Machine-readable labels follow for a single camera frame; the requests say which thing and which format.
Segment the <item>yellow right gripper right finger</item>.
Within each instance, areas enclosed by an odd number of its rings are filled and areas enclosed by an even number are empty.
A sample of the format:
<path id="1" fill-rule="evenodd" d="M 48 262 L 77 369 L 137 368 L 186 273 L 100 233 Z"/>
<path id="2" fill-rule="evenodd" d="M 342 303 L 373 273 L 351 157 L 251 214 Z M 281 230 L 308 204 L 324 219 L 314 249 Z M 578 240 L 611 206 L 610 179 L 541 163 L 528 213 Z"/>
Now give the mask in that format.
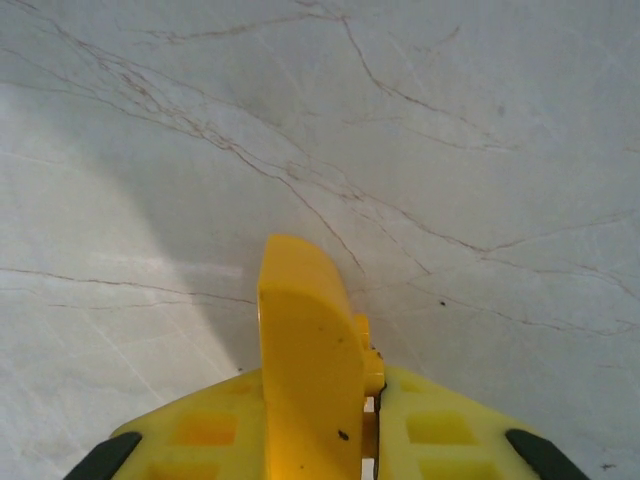
<path id="1" fill-rule="evenodd" d="M 375 480 L 585 480 L 523 422 L 399 367 L 385 379 Z"/>

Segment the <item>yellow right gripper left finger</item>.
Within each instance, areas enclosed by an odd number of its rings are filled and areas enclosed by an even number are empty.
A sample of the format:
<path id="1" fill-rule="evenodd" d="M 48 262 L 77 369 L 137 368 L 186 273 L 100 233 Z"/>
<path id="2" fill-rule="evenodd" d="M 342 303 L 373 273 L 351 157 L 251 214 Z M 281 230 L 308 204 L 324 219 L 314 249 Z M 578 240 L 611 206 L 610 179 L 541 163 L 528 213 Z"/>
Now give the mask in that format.
<path id="1" fill-rule="evenodd" d="M 63 480 L 272 480 L 265 432 L 256 369 L 126 422 Z"/>

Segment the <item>yellow curved lego brick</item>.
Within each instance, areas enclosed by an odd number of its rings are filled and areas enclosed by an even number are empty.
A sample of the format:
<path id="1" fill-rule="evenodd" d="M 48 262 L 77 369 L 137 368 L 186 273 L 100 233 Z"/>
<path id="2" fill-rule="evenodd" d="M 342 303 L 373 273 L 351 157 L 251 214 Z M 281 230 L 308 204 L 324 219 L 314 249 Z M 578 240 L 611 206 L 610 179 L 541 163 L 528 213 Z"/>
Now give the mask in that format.
<path id="1" fill-rule="evenodd" d="M 361 480 L 364 407 L 384 367 L 337 267 L 302 238 L 271 235 L 257 310 L 267 480 Z"/>

